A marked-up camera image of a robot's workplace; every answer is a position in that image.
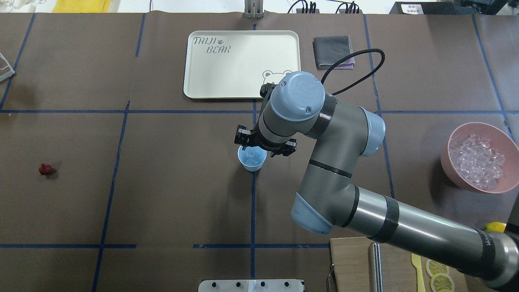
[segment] metal handle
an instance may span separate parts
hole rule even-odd
[[[328,274],[328,278],[326,278],[326,292],[330,292],[330,287],[332,286],[332,277],[335,273],[335,265],[332,263],[330,265],[330,273]]]
[[[376,242],[372,242],[368,248],[368,262],[370,265],[370,291],[383,292],[380,245]]]

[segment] bear logo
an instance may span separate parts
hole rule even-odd
[[[278,84],[283,77],[287,74],[292,73],[290,70],[285,70],[283,73],[273,73],[271,70],[266,70],[263,72],[263,84],[274,83]]]

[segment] ice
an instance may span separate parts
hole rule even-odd
[[[502,166],[506,159],[491,148],[488,138],[477,134],[452,137],[449,144],[450,159],[456,171],[471,185],[482,190],[493,190],[503,177]]]

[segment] lemon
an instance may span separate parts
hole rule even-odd
[[[504,229],[506,226],[507,226],[506,223],[503,223],[503,222],[490,222],[488,224],[485,224],[485,228],[483,229],[483,231],[485,231],[485,232],[492,232],[492,231],[504,232]]]
[[[453,279],[444,273],[438,273],[431,278],[431,290],[432,292],[440,292],[441,290],[449,290],[454,292],[454,281]]]
[[[449,273],[449,267],[447,265],[439,263],[437,261],[432,261],[428,259],[425,263],[425,269],[429,276],[434,276],[439,273],[448,274]]]

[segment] brown table surface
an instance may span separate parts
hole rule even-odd
[[[2,291],[196,291],[219,278],[300,278],[324,290],[329,239],[358,234],[311,234],[290,217],[314,141],[296,135],[296,153],[244,170],[234,133],[259,104],[183,94],[196,30],[292,30],[302,70],[317,77],[314,37],[383,49],[374,81],[338,96],[387,124],[353,182],[476,228],[506,221],[517,197],[461,190],[439,161],[465,122],[519,137],[517,17],[155,11],[2,14],[0,27],[16,69],[0,82]],[[328,92],[370,70],[368,56],[356,61],[330,75]],[[40,176],[41,163],[58,172]]]

